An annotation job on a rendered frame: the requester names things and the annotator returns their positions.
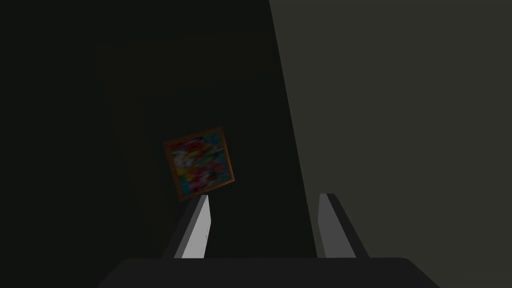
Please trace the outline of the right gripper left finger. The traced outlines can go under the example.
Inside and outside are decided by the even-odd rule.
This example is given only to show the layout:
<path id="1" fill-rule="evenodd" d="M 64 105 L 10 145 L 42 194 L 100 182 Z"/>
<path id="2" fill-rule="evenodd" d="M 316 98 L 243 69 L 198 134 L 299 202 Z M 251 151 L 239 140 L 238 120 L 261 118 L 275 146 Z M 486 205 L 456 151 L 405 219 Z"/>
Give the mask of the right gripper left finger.
<path id="1" fill-rule="evenodd" d="M 205 258 L 211 223 L 208 195 L 202 194 L 190 199 L 162 258 Z"/>

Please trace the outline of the colourful framed wall picture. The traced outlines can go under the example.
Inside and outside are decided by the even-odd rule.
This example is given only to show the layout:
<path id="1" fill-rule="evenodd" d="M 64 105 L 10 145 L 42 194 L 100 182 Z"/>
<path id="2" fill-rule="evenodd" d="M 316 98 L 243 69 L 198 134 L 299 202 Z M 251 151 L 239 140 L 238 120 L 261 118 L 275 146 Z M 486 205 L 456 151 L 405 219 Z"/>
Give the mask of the colourful framed wall picture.
<path id="1" fill-rule="evenodd" d="M 180 202 L 235 181 L 221 127 L 168 140 L 162 146 Z"/>

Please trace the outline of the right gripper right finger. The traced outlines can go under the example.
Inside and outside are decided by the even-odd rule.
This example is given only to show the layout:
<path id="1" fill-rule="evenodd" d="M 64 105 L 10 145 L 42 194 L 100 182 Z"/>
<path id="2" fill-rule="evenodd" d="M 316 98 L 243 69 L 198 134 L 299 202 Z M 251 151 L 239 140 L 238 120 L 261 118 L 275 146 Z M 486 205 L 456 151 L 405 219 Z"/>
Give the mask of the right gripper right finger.
<path id="1" fill-rule="evenodd" d="M 317 225 L 325 258 L 368 258 L 358 233 L 337 195 L 319 196 Z"/>

